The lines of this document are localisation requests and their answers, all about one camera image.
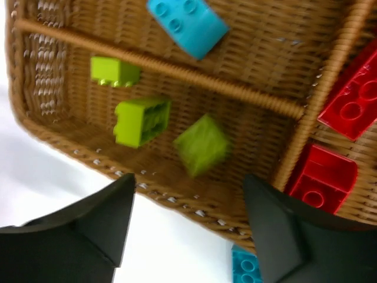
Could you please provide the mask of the small lime lego brick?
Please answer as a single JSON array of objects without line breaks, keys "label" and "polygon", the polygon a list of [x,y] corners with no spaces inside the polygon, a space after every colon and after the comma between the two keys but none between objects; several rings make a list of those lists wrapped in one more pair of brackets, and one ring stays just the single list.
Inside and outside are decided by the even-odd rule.
[{"label": "small lime lego brick", "polygon": [[90,58],[91,79],[99,85],[131,87],[139,82],[141,69],[113,57]]}]

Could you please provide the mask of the red rounded lego brick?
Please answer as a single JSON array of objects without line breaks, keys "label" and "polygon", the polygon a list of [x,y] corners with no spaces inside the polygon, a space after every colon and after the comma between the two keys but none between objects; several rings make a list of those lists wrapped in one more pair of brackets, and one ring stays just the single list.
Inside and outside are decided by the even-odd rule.
[{"label": "red rounded lego brick", "polygon": [[286,184],[285,194],[335,214],[352,191],[358,165],[324,147],[308,144]]}]

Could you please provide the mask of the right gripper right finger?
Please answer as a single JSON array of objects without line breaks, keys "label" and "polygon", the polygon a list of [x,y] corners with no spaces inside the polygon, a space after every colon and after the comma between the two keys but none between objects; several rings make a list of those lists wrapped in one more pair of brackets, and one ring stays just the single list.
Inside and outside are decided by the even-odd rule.
[{"label": "right gripper right finger", "polygon": [[264,282],[376,282],[376,227],[313,208],[255,175],[244,201]]}]

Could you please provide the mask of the lime green lego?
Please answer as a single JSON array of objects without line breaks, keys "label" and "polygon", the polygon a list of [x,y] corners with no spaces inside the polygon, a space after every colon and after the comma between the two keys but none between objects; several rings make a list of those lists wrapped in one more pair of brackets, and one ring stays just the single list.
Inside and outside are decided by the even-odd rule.
[{"label": "lime green lego", "polygon": [[208,114],[179,135],[173,144],[190,176],[196,177],[222,162],[230,143],[218,123]]}]

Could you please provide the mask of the long cyan lego brick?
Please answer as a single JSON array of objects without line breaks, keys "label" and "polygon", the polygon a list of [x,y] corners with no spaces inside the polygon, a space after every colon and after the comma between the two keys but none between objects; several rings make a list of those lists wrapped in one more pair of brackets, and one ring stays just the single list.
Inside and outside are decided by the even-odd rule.
[{"label": "long cyan lego brick", "polygon": [[257,257],[243,248],[232,246],[232,283],[262,283]]}]

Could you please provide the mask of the cyan rounded lego brick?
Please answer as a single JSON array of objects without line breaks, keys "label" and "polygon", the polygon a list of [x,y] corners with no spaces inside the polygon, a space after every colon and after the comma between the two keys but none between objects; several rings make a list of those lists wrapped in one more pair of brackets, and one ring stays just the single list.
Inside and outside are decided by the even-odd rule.
[{"label": "cyan rounded lego brick", "polygon": [[206,1],[152,0],[147,1],[147,9],[170,38],[197,60],[202,60],[229,31]]}]

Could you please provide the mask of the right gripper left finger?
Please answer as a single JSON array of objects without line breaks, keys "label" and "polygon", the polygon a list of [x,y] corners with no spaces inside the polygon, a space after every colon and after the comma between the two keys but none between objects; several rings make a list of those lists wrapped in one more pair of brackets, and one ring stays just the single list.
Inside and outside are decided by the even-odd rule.
[{"label": "right gripper left finger", "polygon": [[1,282],[112,282],[122,263],[135,194],[126,174],[22,226],[1,228]]}]

